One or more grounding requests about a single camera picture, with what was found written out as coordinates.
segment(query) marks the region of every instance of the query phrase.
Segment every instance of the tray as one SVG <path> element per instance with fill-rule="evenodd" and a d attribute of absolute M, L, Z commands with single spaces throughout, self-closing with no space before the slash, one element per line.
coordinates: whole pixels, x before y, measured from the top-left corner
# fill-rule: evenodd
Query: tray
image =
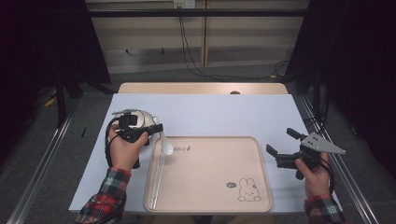
<path fill-rule="evenodd" d="M 168 137 L 174 153 L 151 157 L 145 206 L 151 212 L 256 213 L 272 198 L 262 151 L 252 137 Z"/>

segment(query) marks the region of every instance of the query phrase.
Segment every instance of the black cable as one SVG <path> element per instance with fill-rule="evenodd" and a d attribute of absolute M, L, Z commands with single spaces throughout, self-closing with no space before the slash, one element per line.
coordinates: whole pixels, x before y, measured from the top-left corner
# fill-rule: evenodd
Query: black cable
<path fill-rule="evenodd" d="M 192 54 L 191 54 L 191 51 L 190 51 L 189 42 L 188 42 L 187 37 L 186 37 L 186 31 L 185 31 L 185 28 L 184 28 L 184 22 L 183 22 L 183 18 L 182 18 L 182 17 L 179 18 L 179 23 L 180 23 L 181 38 L 182 38 L 182 44 L 183 44 L 184 62 L 185 62 L 185 64 L 187 65 L 187 68 L 190 70 L 190 72 L 192 72 L 192 73 L 195 74 L 196 76 L 199 76 L 199 77 L 211 77 L 211 78 L 214 78 L 214 79 L 217 80 L 217 81 L 222 81 L 222 82 L 226 82 L 226 81 L 223 80 L 223 79 L 220 79 L 219 77 L 232 77 L 232 78 L 241 78 L 241 79 L 250 79 L 250 80 L 260 80 L 260 79 L 265 79 L 265 78 L 271 77 L 271 76 L 273 76 L 273 75 L 278 76 L 278 70 L 280 69 L 280 67 L 282 67 L 282 65 L 283 65 L 284 63 L 288 63 L 288 62 L 289 62 L 289 61 L 280 61 L 280 62 L 276 63 L 276 65 L 275 65 L 275 71 L 274 71 L 271 75 L 269 75 L 269 76 L 264 76 L 264 77 L 238 77 L 238 76 L 227 76 L 227 75 L 211 75 L 211 76 L 210 76 L 210 75 L 207 75 L 207 74 L 205 74 L 201 69 L 198 68 L 198 66 L 197 66 L 197 65 L 195 64 L 195 62 L 194 62 L 194 59 L 192 58 Z M 190 58 L 191 58 L 192 64 L 194 65 L 195 69 L 198 70 L 198 72 L 199 72 L 200 74 L 197 74 L 197 73 L 193 72 L 193 71 L 190 69 L 190 67 L 189 67 L 189 65 L 188 65 L 188 63 L 187 63 L 186 54 L 185 54 L 185 45 L 184 45 L 184 41 L 186 42 L 187 50 L 188 50 L 188 52 L 189 52 L 189 54 L 190 54 Z"/>
<path fill-rule="evenodd" d="M 320 165 L 327 171 L 327 173 L 329 173 L 329 178 L 330 178 L 330 184 L 329 184 L 329 192 L 330 194 L 332 194 L 334 192 L 334 188 L 335 188 L 335 179 L 334 179 L 334 171 L 332 170 L 332 167 L 330 166 L 330 164 L 321 159 L 322 161 L 324 161 L 326 165 L 324 165 L 323 163 L 320 163 Z"/>
<path fill-rule="evenodd" d="M 329 112 L 329 105 L 330 105 L 330 96 L 329 96 L 329 92 L 326 91 L 325 102 L 323 104 L 322 109 L 320 110 L 320 115 L 324 116 L 324 118 L 322 119 L 322 122 L 320 124 L 320 128 L 317 131 L 317 134 L 320 134 L 323 131 L 323 129 L 324 129 L 324 126 L 325 126 L 326 121 L 327 121 L 327 114 Z"/>
<path fill-rule="evenodd" d="M 119 137 L 119 135 L 117 134 L 116 136 L 112 137 L 110 139 L 110 141 L 108 142 L 108 146 L 111 147 L 111 143 L 113 142 L 114 139 L 116 139 L 116 137 Z"/>
<path fill-rule="evenodd" d="M 111 144 L 111 142 L 114 140 L 114 138 L 115 137 L 113 137 L 110 141 L 108 141 L 108 133 L 110 132 L 110 127 L 111 127 L 111 125 L 113 125 L 113 123 L 116 121 L 116 120 L 120 120 L 119 118 L 114 118 L 114 119 L 112 119 L 108 124 L 107 124 L 107 127 L 106 127 L 106 132 L 105 132 L 105 154 L 106 154 L 106 160 L 107 160 L 107 164 L 108 164 L 108 167 L 112 167 L 113 166 L 113 164 L 112 164 L 112 162 L 111 162 L 111 155 L 110 155 L 110 144 Z"/>
<path fill-rule="evenodd" d="M 193 58 L 192 58 L 192 55 L 191 55 L 191 52 L 190 52 L 189 43 L 187 42 L 187 38 L 185 38 L 186 34 L 185 34 L 185 31 L 184 31 L 183 19 L 182 19 L 181 17 L 179 17 L 179 18 L 178 18 L 178 21 L 179 21 L 179 23 L 180 23 L 181 41 L 182 41 L 182 44 L 183 44 L 183 57 L 184 57 L 184 63 L 187 65 L 187 68 L 190 70 L 190 72 L 193 73 L 193 74 L 195 74 L 196 76 L 199 76 L 199 77 L 210 77 L 210 78 L 213 78 L 213 79 L 215 79 L 215 80 L 217 80 L 217 81 L 224 82 L 224 80 L 221 80 L 221 79 L 219 79 L 219 78 L 212 77 L 212 76 L 208 76 L 208 75 L 204 74 L 204 73 L 195 65 L 195 62 L 194 62 L 194 60 L 193 60 Z M 190 54 L 190 56 L 191 56 L 192 63 L 194 64 L 195 68 L 197 68 L 198 71 L 200 71 L 201 74 L 198 74 L 198 73 L 195 73 L 194 71 L 192 71 L 191 68 L 189 67 L 188 63 L 187 63 L 187 59 L 186 59 L 186 50 L 185 50 L 185 47 L 184 47 L 184 41 L 185 41 L 185 40 L 186 40 L 187 49 L 189 50 L 189 54 Z"/>

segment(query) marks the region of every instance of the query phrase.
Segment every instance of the red plaid shirt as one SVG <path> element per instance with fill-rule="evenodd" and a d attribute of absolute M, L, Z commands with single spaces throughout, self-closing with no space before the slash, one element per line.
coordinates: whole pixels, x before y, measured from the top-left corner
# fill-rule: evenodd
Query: red plaid shirt
<path fill-rule="evenodd" d="M 114 215 L 118 209 L 122 209 L 122 199 L 125 196 L 131 173 L 108 168 L 107 176 L 102 183 L 98 194 L 93 195 L 78 214 L 76 223 L 104 222 Z M 315 196 L 305 200 L 304 209 L 309 216 L 309 223 L 340 223 L 346 224 L 346 220 L 340 211 L 337 202 L 331 194 Z M 123 212 L 116 214 L 107 223 L 119 223 Z"/>
<path fill-rule="evenodd" d="M 347 223 L 331 194 L 322 194 L 305 200 L 304 210 L 311 224 Z"/>
<path fill-rule="evenodd" d="M 122 205 L 131 173 L 108 168 L 105 180 L 99 192 L 93 195 L 78 214 L 76 223 L 104 222 Z M 123 207 L 119 215 L 111 218 L 107 223 L 119 223 L 122 220 Z"/>

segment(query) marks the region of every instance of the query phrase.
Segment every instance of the cartoon rabbit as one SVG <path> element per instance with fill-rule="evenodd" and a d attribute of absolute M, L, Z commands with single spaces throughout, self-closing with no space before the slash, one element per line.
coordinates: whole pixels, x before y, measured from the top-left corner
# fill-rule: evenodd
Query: cartoon rabbit
<path fill-rule="evenodd" d="M 256 187 L 256 184 L 254 183 L 254 180 L 249 178 L 245 179 L 242 178 L 239 181 L 239 198 L 238 200 L 240 202 L 259 202 L 262 200 L 260 197 L 259 190 Z"/>

